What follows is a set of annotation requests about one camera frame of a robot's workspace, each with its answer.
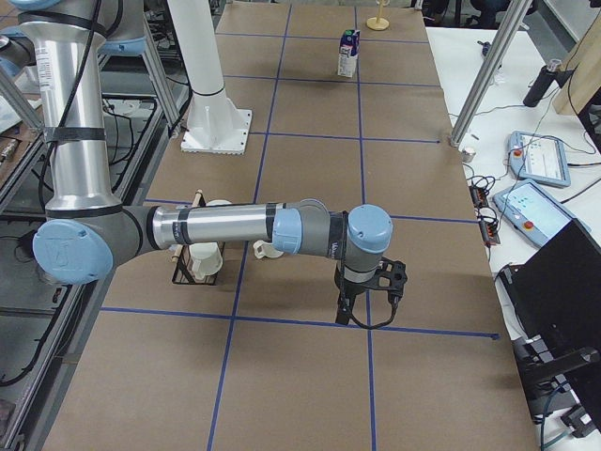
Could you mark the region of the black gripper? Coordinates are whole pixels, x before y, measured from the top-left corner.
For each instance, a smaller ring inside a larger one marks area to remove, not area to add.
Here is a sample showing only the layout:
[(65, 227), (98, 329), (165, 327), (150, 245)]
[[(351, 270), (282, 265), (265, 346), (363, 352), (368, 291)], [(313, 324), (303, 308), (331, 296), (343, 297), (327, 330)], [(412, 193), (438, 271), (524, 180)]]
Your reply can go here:
[(335, 323), (348, 325), (356, 297), (371, 289), (377, 280), (377, 268), (367, 272), (358, 272), (350, 269), (346, 264), (337, 264), (334, 273), (334, 282), (339, 289), (338, 305)]

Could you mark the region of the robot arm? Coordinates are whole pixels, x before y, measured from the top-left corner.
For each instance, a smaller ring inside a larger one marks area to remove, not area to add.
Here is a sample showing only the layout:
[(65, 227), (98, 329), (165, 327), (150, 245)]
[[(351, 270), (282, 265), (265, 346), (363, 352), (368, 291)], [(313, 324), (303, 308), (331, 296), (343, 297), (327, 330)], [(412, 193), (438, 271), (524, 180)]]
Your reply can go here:
[(54, 186), (32, 248), (51, 277), (84, 285), (175, 244), (262, 240), (284, 253), (336, 261), (340, 324), (354, 321), (356, 297), (367, 290), (384, 291), (391, 307), (399, 305), (407, 277), (403, 263), (385, 257), (393, 223), (380, 207), (333, 212), (314, 199), (181, 210), (125, 206), (110, 181), (98, 52), (108, 41), (141, 34), (142, 3), (20, 1), (17, 8), (35, 50)]

